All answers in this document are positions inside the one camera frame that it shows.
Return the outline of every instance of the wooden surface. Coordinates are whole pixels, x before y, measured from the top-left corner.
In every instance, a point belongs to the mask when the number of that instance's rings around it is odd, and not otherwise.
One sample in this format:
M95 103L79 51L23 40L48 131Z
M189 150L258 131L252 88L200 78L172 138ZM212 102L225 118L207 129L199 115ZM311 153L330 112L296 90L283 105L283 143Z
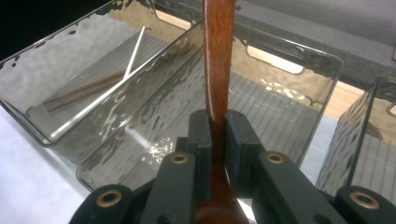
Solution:
M188 30L191 28L191 24L188 21L183 21L178 17L166 14L164 12L161 12L160 10L155 10L155 14L157 15L158 19L169 22L183 30Z
M324 115L338 120L362 94L363 90L338 81Z
M234 0L204 0L205 101L212 136L210 199L198 203L197 223L247 223L224 167L225 114L233 45Z

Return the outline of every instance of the plastic bin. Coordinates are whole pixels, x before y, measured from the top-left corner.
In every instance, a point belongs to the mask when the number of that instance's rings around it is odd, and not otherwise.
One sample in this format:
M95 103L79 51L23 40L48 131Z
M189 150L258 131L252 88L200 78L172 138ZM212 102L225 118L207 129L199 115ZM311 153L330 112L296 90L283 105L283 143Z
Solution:
M134 85L139 90L150 85L158 71L174 69L139 108L123 109L131 111L124 113L125 121L117 122L114 132L106 133L106 141L78 167L83 185L97 189L122 183L136 189L155 177L177 137L187 136L190 113L205 108L202 46L198 22L163 52L183 63L155 60L142 68ZM181 49L190 50L186 54ZM283 152L299 164L341 67L338 58L236 22L229 108L247 115L267 150ZM101 107L114 104L108 101Z
M371 189L396 204L396 79L379 77L339 119L317 187Z
M98 107L115 99L138 108L168 79L163 71L121 99L132 85L122 78L143 26L133 74L185 32L160 20L153 1L112 1L0 62L2 107L41 146L80 164L112 132L113 116L130 112Z

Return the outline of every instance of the wooden stick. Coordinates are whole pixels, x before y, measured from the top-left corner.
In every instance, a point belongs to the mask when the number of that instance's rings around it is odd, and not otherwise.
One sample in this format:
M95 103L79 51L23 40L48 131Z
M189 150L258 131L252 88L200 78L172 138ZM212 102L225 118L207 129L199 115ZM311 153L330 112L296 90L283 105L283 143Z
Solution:
M227 113L233 45L234 0L204 0L205 98L212 137L211 196L197 204L197 223L247 223L233 197L224 167Z
M95 90L93 90L93 91L85 92L84 94L82 94L82 95L80 95L80 96L78 96L78 97L76 97L76 98L74 98L74 99L68 100L68 101L66 101L66 102L64 102L64 103L62 103L62 104L60 104L60 105L56 105L56 106L54 106L53 108L48 109L48 111L49 111L49 112L52 112L52 111L54 111L54 110L57 110L57 109L59 109L59 108L62 108L62 107L64 107L64 106L66 106L66 105L70 105L70 104L74 103L75 101L82 100L83 98L85 98L85 97L87 97L87 96L90 96L90 95L92 95L92 94L94 94L94 93L96 93L96 92L99 92L99 91L101 91L101 90L104 90L104 89L106 89L106 88L108 88L108 87L113 86L113 85L116 84L117 82L121 81L122 78L123 78L123 73L122 73L121 76L119 76L117 79L114 79L114 80L112 80L111 82L106 83L104 86L101 86L100 88L95 89Z
M99 85L99 84L102 84L102 83L104 83L104 82L108 82L109 80L111 80L111 79L113 79L113 78L120 79L120 77L123 77L124 73L125 73L125 70L119 71L119 72L117 72L117 73L115 73L115 74L113 74L113 75L111 75L111 76L108 76L108 77L99 78L99 79L97 79L97 80L94 81L94 82L91 82L91 83L88 83L88 84L86 84L86 85L80 86L80 87L78 87L78 88L76 88L76 89L74 89L74 90L72 90L72 91L69 91L69 92L67 92L67 93L64 93L64 94L62 94L62 95L60 95L60 96L56 96L56 97L50 98L50 99L44 101L43 104L44 104L44 105L47 105L47 104L52 103L52 102L54 102L54 101L61 100L61 99L63 99L63 98L66 98L66 97L68 97L68 96L71 96L71 95L73 95L73 94L76 94L76 93L79 92L79 91L85 91L85 90L87 90L87 89L89 89L89 88L92 88L92 87L97 86L97 85Z

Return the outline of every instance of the brass screw insert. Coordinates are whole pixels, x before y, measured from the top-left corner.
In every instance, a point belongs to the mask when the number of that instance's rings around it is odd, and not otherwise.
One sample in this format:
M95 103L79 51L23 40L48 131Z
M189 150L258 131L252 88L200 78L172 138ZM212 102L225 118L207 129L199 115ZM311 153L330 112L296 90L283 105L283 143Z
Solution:
M276 163L276 164L280 164L280 163L285 161L285 159L283 159L282 156L277 155L277 154L269 154L269 155L267 155L267 160L272 162L272 163Z
M96 200L96 203L100 207L110 207L120 202L122 198L122 194L117 189L110 189L106 192L103 192L99 195Z
M184 155L181 154L177 154L172 158L172 163L176 163L176 164L181 164L184 163L188 160L189 158L187 158Z
M352 199L353 202L367 209L379 208L379 202L375 198L373 198L372 196L366 193L360 191L354 191L349 194L349 197Z

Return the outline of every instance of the white stick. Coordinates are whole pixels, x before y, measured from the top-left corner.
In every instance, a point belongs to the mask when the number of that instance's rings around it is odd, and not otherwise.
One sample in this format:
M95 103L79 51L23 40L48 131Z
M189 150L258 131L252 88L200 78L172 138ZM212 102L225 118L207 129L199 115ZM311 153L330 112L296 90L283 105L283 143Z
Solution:
M85 107L83 110L81 110L78 114L76 114L73 118L71 118L69 121L67 121L64 125L62 125L58 130L56 130L55 132L53 132L50 136L53 138L56 135L60 134L60 133L65 133L67 132L67 130L69 130L72 125L77 122L78 120L82 119L85 117L85 115L87 115L88 113L90 113L97 105L99 105L100 103L102 103L102 101L104 101L111 93L113 93L113 91L115 91L120 85L122 85L126 80L128 80L130 77L132 77L136 71L138 71L141 67L143 67L144 65L146 65L148 62L151 61L151 59L153 59L157 54L155 54L154 56L152 56L148 61L146 61L145 63L143 63L142 65L140 65L137 69L135 69L131 74L131 68L132 65L134 64L134 58L136 57L136 53L137 50L139 48L140 45L140 41L142 39L143 33L145 32L145 26L143 26L142 31L140 32L140 36L137 39L136 45L134 46L134 52L132 53L132 57L131 60L128 63L128 67L125 71L124 74L124 78L117 83L116 85L114 85L110 90L106 91L105 93L103 93L101 96L99 96L95 101L93 101L90 105L88 105L87 107Z
M137 39L136 45L134 46L134 52L132 53L131 60L128 63L128 67L126 67L126 71L124 74L124 79L127 78L131 73L132 65L134 64L134 58L136 57L137 50L139 49L140 41L142 40L143 33L145 33L145 26L143 26L142 31L140 32L139 38Z
M53 138L56 135L60 133L65 133L67 132L70 128L73 127L73 124L75 122L79 121L80 119L84 118L88 113L90 113L97 105L101 104L102 101L104 101L113 91L115 91L120 85L125 83L130 77L132 77L136 72L138 72L143 66L145 66L147 63L150 63L153 58L155 58L159 54L156 53L154 56L152 56L149 60L147 60L145 63L140 65L138 68L136 68L127 78L124 78L120 82L118 82L116 85L114 85L110 90L106 91L103 93L103 95L99 96L95 101L93 101L90 105L85 107L83 110L81 110L78 114L76 114L73 118L71 118L69 121L67 121L64 125L62 125L58 130L53 132L50 136Z

